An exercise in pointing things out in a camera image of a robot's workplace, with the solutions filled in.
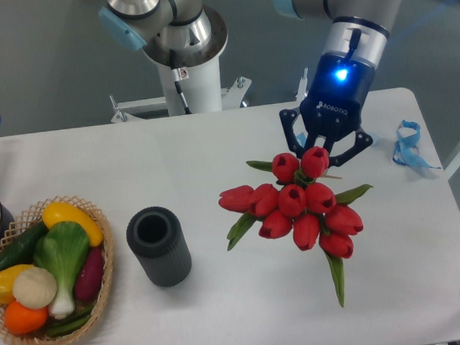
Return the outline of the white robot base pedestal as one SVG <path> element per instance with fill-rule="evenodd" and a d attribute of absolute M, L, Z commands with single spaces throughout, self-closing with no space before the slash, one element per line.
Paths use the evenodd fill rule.
<path fill-rule="evenodd" d="M 175 117 L 245 107 L 251 79 L 240 76 L 230 87 L 221 86 L 219 60 L 227 41 L 225 21 L 209 6 L 191 23 L 163 28 L 143 52 L 158 69 L 164 95 L 120 103 L 111 98 L 112 122 L 135 121 L 138 114 L 155 110 Z"/>

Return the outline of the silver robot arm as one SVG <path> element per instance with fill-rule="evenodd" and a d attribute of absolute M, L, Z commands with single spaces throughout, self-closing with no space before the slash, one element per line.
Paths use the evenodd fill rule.
<path fill-rule="evenodd" d="M 323 139 L 326 150 L 354 134 L 354 145 L 329 163 L 344 165 L 372 143 L 361 126 L 363 104 L 402 0 L 273 0 L 288 17 L 314 15 L 332 26 L 301 104 L 280 112 L 288 149 L 301 158 Z M 228 40 L 221 15 L 202 0 L 106 0 L 104 29 L 158 68 L 168 112 L 224 108 L 219 57 Z"/>

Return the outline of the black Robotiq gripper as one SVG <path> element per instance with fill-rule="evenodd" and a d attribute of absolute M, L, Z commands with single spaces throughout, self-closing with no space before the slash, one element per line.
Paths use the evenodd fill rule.
<path fill-rule="evenodd" d="M 319 60 L 309 93 L 300 107 L 282 109 L 279 118 L 287 147 L 295 155 L 306 152 L 294 124 L 302 116 L 308 132 L 306 148 L 313 147 L 318 137 L 325 147 L 354 132 L 354 144 L 342 154 L 329 157 L 331 167 L 340 167 L 373 144 L 373 137 L 359 128 L 361 111 L 375 76 L 375 69 L 359 61 L 344 61 L 338 55 L 324 54 Z"/>

